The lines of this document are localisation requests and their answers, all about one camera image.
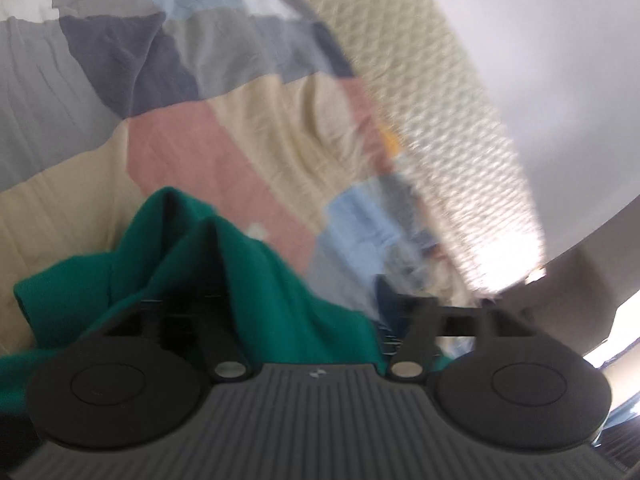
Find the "patchwork quilt bedspread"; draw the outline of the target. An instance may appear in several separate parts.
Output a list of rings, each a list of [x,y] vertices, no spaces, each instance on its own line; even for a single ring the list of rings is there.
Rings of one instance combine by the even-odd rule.
[[[2,353],[36,344],[14,285],[110,252],[160,188],[366,318],[379,275],[472,304],[381,127],[305,0],[1,0]]]

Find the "yellow object by headboard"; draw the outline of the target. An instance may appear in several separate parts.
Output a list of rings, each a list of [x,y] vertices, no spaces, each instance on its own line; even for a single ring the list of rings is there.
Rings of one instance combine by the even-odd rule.
[[[380,133],[384,142],[385,151],[390,158],[396,158],[402,150],[398,135],[386,127],[380,128]]]

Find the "green hoodie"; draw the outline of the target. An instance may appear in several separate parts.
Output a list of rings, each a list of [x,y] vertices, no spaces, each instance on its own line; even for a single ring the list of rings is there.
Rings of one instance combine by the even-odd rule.
[[[386,367],[372,321],[313,294],[268,245],[176,188],[149,197],[115,249],[63,260],[19,281],[13,295],[36,345],[1,360],[4,416],[25,415],[38,367],[139,301],[169,295],[204,299],[253,366]]]

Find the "cream quilted headboard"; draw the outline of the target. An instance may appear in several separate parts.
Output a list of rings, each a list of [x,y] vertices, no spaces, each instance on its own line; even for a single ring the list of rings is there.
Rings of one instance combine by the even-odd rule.
[[[466,286],[492,295],[544,263],[544,236],[506,126],[435,0],[307,0],[404,148]]]

